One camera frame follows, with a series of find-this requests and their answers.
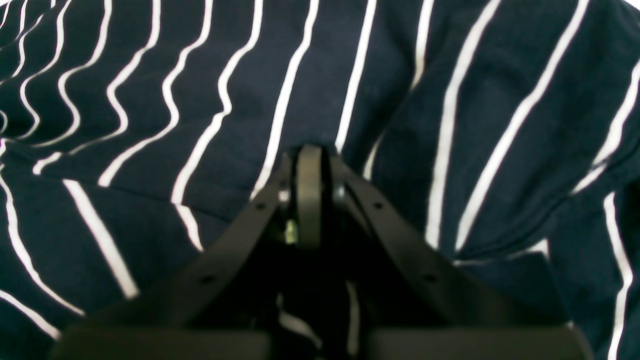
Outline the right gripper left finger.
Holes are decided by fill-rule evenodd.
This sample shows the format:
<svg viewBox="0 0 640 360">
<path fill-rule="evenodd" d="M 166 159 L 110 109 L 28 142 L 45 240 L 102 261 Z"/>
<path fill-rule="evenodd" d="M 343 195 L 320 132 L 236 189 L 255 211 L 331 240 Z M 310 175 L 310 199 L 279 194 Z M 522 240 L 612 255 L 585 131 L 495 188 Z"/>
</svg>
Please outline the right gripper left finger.
<svg viewBox="0 0 640 360">
<path fill-rule="evenodd" d="M 52 360 L 313 360 L 285 294 L 322 251 L 323 149 L 284 155 L 266 187 L 193 262 L 64 331 Z"/>
</svg>

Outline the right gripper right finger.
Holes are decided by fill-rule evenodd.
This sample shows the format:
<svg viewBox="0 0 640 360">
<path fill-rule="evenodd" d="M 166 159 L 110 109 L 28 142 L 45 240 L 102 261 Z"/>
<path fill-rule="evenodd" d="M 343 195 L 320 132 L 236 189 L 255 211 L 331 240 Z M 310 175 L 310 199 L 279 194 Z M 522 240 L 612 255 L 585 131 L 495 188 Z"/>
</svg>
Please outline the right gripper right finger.
<svg viewBox="0 0 640 360">
<path fill-rule="evenodd" d="M 363 309 L 359 360 L 591 360 L 582 331 L 431 249 L 375 187 L 327 157 L 335 251 Z"/>
</svg>

